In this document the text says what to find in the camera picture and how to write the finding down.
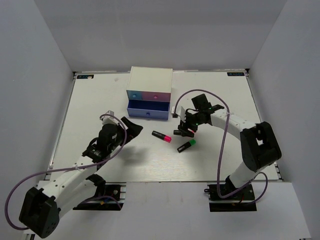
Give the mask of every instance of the gray wall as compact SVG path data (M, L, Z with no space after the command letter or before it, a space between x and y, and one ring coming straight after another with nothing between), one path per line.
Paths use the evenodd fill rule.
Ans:
M36 0L73 71L249 68L286 0Z
M23 177L47 168L73 74L33 0L2 0L0 7L0 232L22 234L5 221L4 204ZM12 196L9 213L18 215L29 180Z
M320 240L320 1L288 0L250 71L263 120L276 133L278 161L292 181L312 239Z

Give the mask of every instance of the black label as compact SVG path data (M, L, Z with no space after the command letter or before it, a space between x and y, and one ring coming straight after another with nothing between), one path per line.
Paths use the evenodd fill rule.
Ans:
M94 75L78 75L76 76L76 79L93 79Z
M228 74L228 76L231 76L231 77L245 75L243 72L227 72L226 74Z

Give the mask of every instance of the pink cap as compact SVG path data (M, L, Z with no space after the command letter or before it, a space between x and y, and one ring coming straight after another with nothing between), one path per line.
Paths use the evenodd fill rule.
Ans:
M171 142L171 137L170 136L165 136L164 139L167 143Z

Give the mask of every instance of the blue drawer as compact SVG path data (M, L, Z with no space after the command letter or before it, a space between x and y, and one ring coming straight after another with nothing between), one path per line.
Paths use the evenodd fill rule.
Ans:
M127 90L126 94L128 95L128 99L132 100L142 100L142 93L141 91L132 91L132 90Z
M168 120L170 102L129 100L130 117Z

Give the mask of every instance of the pink drawer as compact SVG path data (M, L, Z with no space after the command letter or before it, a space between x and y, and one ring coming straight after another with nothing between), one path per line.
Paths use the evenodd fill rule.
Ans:
M141 93L142 93L142 100L145 100L145 101L170 102L170 97L171 97L170 92L143 91Z

